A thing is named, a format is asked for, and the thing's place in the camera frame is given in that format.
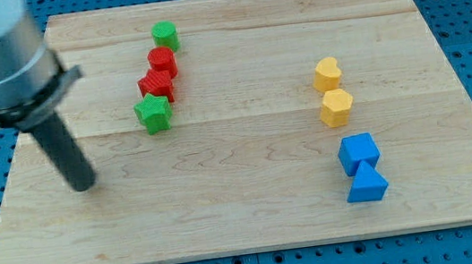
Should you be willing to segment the black pusher mounting flange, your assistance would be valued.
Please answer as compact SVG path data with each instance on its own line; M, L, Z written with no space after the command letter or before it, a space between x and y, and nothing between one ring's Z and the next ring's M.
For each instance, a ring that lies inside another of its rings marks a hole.
M58 72L32 98L28 98L14 107L0 109L0 129L14 128L27 132L48 119L56 110L56 106L71 86L82 77L79 66L66 69L56 51L50 49L53 63Z

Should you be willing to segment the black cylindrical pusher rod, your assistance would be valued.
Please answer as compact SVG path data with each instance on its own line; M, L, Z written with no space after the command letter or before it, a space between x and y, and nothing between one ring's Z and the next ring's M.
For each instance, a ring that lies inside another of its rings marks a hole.
M74 191L85 192L94 185L96 172L58 113L34 126L30 134Z

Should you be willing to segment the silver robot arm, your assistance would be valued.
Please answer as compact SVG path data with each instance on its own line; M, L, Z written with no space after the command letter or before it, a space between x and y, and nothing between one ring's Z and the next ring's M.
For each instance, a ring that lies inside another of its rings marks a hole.
M0 0L0 129L31 134L77 192L91 188L96 172L56 106L81 76L47 45L26 0Z

